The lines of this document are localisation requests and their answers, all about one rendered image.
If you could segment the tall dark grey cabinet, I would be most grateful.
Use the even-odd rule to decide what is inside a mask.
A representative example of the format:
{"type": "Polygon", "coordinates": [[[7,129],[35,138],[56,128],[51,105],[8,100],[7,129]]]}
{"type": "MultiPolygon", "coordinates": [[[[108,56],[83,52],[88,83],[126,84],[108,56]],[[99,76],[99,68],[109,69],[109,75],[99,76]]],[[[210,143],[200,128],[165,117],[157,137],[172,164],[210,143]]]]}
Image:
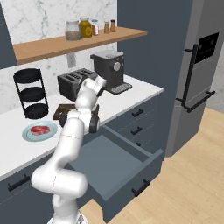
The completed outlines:
{"type": "Polygon", "coordinates": [[[193,0],[117,0],[118,25],[146,31],[117,44],[127,75],[161,87],[154,147],[165,150],[179,84],[193,0]]]}

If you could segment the white wall outlet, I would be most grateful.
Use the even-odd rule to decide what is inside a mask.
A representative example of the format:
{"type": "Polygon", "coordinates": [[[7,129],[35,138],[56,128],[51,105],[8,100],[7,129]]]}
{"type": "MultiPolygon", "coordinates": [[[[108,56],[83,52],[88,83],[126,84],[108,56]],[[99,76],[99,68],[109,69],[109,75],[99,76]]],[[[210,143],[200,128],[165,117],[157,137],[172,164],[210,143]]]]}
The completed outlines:
{"type": "Polygon", "coordinates": [[[69,68],[76,66],[76,59],[75,59],[75,53],[69,53],[67,56],[67,65],[69,68]]]}

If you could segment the grey fridge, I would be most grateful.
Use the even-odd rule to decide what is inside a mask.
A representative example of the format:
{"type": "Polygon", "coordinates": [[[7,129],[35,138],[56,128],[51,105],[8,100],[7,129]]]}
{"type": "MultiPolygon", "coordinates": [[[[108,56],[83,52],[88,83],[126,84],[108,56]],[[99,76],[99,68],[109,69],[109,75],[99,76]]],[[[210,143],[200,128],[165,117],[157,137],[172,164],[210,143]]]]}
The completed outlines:
{"type": "Polygon", "coordinates": [[[199,131],[224,43],[224,0],[193,0],[165,150],[175,154],[199,131]]]}

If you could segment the glass jar with grains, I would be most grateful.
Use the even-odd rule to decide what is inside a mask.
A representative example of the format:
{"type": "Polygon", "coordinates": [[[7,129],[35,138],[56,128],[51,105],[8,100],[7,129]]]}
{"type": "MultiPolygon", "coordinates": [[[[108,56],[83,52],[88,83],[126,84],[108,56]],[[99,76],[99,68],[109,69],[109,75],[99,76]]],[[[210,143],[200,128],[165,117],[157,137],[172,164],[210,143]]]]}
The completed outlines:
{"type": "Polygon", "coordinates": [[[82,39],[81,28],[79,27],[78,20],[67,20],[66,21],[66,40],[77,41],[82,39]]]}

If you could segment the grey drawer front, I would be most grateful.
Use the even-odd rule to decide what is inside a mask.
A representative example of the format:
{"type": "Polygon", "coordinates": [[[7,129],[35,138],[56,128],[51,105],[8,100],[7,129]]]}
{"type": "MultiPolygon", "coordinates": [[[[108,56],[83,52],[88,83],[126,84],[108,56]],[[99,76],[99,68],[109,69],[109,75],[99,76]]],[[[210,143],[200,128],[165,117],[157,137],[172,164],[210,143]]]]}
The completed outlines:
{"type": "Polygon", "coordinates": [[[28,181],[9,192],[11,185],[43,165],[51,155],[0,181],[0,224],[47,224],[53,217],[52,195],[36,190],[28,181]]]}
{"type": "Polygon", "coordinates": [[[151,113],[141,118],[138,118],[131,124],[125,125],[123,128],[118,130],[118,133],[133,142],[133,135],[130,133],[132,130],[136,130],[138,126],[143,129],[136,135],[141,135],[144,132],[150,132],[152,134],[155,123],[156,123],[156,117],[153,113],[151,113]]]}
{"type": "Polygon", "coordinates": [[[158,97],[155,96],[148,101],[128,110],[127,112],[119,115],[118,117],[112,119],[109,122],[106,122],[106,125],[109,127],[122,128],[125,125],[131,124],[136,121],[138,118],[145,116],[148,112],[155,109],[157,106],[158,97]],[[136,113],[139,109],[143,109],[143,113],[139,116],[133,117],[131,113],[136,113]]]}
{"type": "Polygon", "coordinates": [[[133,142],[135,144],[140,143],[142,149],[148,151],[153,154],[158,150],[158,147],[155,144],[154,137],[150,132],[144,132],[141,135],[133,136],[133,142]]]}

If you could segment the pale blue plate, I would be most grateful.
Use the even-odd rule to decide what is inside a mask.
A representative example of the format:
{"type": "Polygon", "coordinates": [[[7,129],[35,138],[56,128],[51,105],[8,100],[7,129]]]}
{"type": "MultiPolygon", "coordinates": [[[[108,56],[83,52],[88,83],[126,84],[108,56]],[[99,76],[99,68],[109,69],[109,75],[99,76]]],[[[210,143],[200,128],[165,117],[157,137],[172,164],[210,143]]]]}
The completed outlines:
{"type": "Polygon", "coordinates": [[[57,133],[57,131],[58,131],[58,127],[54,122],[38,121],[38,122],[34,122],[34,123],[28,125],[23,130],[22,137],[24,140],[26,140],[28,142],[41,142],[41,141],[45,141],[46,139],[53,137],[57,133]],[[48,126],[50,131],[44,135],[34,136],[31,133],[31,127],[33,127],[33,126],[48,126]]]}

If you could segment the dark wooden cutting board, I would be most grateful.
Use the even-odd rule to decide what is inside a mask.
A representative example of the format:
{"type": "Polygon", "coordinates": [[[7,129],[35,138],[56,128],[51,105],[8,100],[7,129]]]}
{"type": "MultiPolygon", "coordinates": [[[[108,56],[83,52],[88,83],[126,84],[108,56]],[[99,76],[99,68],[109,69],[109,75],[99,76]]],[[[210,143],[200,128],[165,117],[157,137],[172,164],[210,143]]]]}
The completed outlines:
{"type": "Polygon", "coordinates": [[[54,115],[52,116],[52,119],[53,120],[59,120],[61,115],[64,113],[64,112],[68,112],[70,111],[71,109],[74,109],[75,108],[75,105],[74,104],[60,104],[54,115]]]}

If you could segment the dark grey wall cupboard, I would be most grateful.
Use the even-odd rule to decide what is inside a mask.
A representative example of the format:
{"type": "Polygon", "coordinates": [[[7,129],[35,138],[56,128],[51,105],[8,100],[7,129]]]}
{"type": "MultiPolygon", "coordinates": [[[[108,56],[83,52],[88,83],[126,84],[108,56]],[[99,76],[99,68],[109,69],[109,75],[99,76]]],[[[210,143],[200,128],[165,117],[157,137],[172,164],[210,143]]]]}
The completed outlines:
{"type": "Polygon", "coordinates": [[[17,64],[16,55],[4,17],[3,7],[0,3],[0,70],[7,67],[14,67],[17,64]]]}

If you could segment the open grey drawer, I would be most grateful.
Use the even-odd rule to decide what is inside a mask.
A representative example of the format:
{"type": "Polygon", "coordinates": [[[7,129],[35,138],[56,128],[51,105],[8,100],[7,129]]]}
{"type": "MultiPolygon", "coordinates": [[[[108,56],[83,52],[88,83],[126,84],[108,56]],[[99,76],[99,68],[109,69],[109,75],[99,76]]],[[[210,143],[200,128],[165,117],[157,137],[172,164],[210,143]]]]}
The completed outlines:
{"type": "Polygon", "coordinates": [[[95,200],[103,220],[110,222],[135,196],[143,179],[150,182],[160,173],[165,152],[151,154],[107,126],[84,136],[80,155],[69,165],[86,175],[88,189],[77,199],[81,207],[95,200]]]}

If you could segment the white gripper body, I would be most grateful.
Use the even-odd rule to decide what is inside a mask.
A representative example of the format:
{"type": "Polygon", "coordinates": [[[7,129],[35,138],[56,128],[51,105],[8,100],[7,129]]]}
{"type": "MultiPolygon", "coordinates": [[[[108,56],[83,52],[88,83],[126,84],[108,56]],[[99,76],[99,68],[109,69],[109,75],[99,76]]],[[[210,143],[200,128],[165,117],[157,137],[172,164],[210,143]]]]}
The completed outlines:
{"type": "Polygon", "coordinates": [[[60,116],[60,119],[59,119],[60,126],[64,127],[67,120],[71,117],[74,117],[74,112],[73,111],[63,112],[60,116]]]}

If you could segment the black toaster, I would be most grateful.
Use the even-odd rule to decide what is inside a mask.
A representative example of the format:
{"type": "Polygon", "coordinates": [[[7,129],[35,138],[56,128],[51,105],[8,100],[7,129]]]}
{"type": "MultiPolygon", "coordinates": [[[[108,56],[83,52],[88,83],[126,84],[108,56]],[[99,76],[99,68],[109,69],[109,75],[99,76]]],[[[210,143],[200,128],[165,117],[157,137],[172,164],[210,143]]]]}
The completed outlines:
{"type": "Polygon", "coordinates": [[[75,102],[81,83],[86,78],[95,79],[97,74],[86,68],[78,69],[70,73],[58,76],[59,92],[72,102],[75,102]]]}

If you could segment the yellow glass jar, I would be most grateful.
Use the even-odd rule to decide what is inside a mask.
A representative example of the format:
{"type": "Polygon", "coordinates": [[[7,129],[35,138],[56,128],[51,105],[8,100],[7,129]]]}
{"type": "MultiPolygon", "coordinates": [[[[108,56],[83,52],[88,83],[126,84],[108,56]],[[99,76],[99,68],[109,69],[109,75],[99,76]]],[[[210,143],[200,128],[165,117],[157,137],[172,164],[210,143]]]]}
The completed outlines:
{"type": "Polygon", "coordinates": [[[92,36],[92,27],[88,17],[81,17],[79,26],[83,38],[90,38],[92,36]]]}

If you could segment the dark grey coffee machine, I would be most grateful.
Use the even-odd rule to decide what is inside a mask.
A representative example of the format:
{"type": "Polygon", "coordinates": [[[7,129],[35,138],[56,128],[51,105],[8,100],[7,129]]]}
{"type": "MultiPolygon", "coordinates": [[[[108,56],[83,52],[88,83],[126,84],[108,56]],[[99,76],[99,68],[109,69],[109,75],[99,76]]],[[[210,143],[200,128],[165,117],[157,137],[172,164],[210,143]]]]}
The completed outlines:
{"type": "Polygon", "coordinates": [[[105,89],[113,95],[119,95],[132,88],[123,80],[124,53],[113,50],[96,52],[90,56],[94,62],[94,72],[106,80],[105,89]]]}

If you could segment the red raw meat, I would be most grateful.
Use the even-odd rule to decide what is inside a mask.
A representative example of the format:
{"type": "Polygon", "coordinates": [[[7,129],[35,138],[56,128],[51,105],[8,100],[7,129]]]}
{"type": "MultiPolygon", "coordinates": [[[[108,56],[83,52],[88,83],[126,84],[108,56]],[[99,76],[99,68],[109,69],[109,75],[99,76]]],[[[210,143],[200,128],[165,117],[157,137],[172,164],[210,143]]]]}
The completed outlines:
{"type": "Polygon", "coordinates": [[[50,131],[48,126],[33,126],[31,127],[31,133],[34,136],[40,136],[47,134],[50,131]]]}

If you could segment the wooden wall shelf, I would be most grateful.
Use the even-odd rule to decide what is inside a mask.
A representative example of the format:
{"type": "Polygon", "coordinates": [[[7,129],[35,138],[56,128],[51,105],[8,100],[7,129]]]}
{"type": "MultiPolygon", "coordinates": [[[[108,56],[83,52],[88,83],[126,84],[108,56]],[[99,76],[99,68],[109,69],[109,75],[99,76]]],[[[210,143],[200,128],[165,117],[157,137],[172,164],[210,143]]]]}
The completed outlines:
{"type": "Polygon", "coordinates": [[[84,38],[78,41],[67,41],[64,36],[47,38],[16,44],[13,46],[13,50],[16,55],[17,63],[23,65],[146,35],[147,31],[117,27],[116,32],[105,34],[104,30],[100,30],[99,34],[92,38],[84,38]]]}

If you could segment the small red spice jar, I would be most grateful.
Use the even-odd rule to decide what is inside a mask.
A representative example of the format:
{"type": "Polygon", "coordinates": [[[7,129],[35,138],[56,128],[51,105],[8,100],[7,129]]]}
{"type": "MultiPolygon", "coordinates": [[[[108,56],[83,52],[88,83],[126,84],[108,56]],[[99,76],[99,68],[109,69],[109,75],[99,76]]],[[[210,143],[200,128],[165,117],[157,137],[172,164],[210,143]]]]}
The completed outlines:
{"type": "Polygon", "coordinates": [[[92,35],[97,36],[99,34],[98,20],[92,19],[91,25],[92,25],[92,35]]]}

